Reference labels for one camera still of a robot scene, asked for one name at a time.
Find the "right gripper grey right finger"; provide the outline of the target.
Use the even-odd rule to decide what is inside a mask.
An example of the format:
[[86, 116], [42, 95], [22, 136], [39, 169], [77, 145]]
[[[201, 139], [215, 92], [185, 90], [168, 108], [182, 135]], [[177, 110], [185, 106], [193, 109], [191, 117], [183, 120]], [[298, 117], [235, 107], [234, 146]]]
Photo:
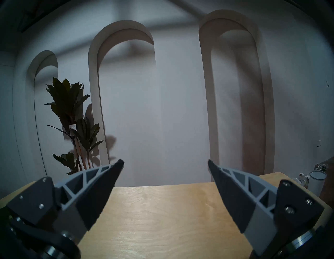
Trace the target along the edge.
[[208, 160], [221, 199], [252, 247], [251, 257], [302, 257], [323, 234], [324, 207], [291, 180], [279, 186]]

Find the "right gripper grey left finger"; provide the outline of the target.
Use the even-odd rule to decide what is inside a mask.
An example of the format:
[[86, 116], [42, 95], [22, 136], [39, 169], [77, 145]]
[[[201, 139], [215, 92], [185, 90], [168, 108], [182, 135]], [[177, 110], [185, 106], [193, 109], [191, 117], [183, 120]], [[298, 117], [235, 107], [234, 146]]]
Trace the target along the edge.
[[15, 219], [48, 232], [69, 232], [76, 240], [96, 223], [123, 170], [124, 161], [77, 172], [54, 184], [43, 177], [14, 197], [7, 208]]

